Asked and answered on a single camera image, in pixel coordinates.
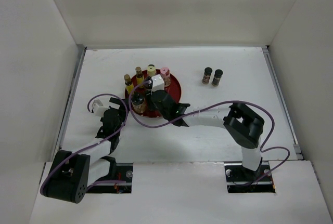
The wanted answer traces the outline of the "black grinder top jar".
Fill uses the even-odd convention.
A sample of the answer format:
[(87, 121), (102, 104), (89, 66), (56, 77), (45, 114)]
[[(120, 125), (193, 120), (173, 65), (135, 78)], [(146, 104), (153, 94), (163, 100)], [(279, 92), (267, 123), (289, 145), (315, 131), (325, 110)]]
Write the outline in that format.
[(152, 78), (151, 76), (147, 76), (144, 80), (144, 95), (148, 96), (151, 94), (152, 90)]

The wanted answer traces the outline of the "dark lid nut jar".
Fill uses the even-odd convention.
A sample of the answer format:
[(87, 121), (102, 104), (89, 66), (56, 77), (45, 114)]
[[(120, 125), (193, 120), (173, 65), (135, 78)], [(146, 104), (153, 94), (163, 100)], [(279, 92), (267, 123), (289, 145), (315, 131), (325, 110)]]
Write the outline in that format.
[(146, 111), (146, 101), (145, 97), (142, 94), (138, 92), (133, 93), (133, 95), (131, 96), (131, 103), (133, 110), (137, 114), (143, 114)]

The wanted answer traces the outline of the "pink lid spice jar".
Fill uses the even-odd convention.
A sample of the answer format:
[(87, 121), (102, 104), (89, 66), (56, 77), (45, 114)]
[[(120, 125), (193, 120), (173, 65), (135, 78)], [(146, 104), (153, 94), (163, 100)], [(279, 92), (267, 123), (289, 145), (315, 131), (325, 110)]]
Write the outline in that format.
[(167, 67), (162, 67), (160, 69), (160, 75), (164, 80), (164, 86), (169, 87), (171, 85), (170, 69)]

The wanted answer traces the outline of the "yellow label bottle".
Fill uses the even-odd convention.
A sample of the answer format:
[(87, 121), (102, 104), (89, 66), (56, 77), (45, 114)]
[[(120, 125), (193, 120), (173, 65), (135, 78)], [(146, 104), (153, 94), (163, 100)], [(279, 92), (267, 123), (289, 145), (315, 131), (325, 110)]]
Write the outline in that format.
[(129, 95), (134, 90), (134, 85), (131, 77), (128, 74), (124, 75), (124, 82), (126, 86), (126, 91)]
[(136, 72), (137, 85), (139, 85), (144, 82), (145, 77), (144, 77), (141, 67), (136, 67), (135, 72)]

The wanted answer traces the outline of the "yellow label bottle front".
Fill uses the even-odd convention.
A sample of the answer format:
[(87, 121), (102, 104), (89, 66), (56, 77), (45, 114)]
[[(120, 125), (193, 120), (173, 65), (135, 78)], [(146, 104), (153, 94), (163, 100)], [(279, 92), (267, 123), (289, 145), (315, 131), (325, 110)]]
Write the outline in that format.
[(134, 90), (134, 85), (131, 77), (128, 74), (124, 75), (124, 82), (126, 86), (126, 91), (129, 95)]

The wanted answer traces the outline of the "cream squeeze bottle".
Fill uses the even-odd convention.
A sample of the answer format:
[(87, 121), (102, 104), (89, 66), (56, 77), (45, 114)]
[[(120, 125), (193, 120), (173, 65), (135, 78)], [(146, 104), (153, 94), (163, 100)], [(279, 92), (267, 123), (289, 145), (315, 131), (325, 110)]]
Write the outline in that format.
[(153, 64), (149, 64), (146, 71), (147, 71), (147, 75), (150, 77), (157, 75), (157, 69)]

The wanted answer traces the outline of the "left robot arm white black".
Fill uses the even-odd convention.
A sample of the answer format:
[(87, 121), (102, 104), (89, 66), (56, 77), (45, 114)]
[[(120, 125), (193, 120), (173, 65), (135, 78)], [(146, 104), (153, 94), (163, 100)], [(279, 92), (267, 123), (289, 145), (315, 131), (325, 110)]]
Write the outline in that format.
[(75, 152), (60, 150), (56, 153), (40, 187), (42, 196), (78, 204), (95, 186), (109, 183), (119, 189), (130, 183), (111, 157), (127, 120), (128, 101), (112, 95), (110, 102), (119, 107), (104, 106), (96, 97), (89, 101), (88, 110), (100, 118), (102, 126), (91, 144)]

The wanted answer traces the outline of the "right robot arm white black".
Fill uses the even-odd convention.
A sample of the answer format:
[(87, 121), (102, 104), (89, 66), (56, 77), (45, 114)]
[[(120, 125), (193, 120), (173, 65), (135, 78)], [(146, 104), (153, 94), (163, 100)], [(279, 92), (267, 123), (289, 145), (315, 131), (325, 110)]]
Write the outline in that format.
[(227, 130), (241, 146), (242, 176), (254, 180), (260, 174), (260, 140), (264, 119), (246, 104), (235, 102), (223, 109), (191, 109), (190, 104), (175, 102), (164, 90), (152, 92), (149, 100), (162, 117), (175, 126), (210, 126)]

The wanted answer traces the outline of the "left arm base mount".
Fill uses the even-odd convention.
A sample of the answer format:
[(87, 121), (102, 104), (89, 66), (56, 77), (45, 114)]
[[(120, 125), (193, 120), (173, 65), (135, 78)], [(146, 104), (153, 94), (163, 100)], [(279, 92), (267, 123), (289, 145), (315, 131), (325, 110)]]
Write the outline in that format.
[(86, 193), (131, 193), (133, 163), (117, 163), (104, 156), (89, 167)]

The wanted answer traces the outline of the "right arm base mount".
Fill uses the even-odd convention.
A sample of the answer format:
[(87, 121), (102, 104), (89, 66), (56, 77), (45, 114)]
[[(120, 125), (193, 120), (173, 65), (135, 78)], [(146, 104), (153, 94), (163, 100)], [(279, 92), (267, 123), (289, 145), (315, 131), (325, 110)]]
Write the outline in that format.
[(228, 193), (275, 193), (275, 186), (268, 162), (263, 162), (255, 172), (241, 163), (225, 163), (225, 177)]

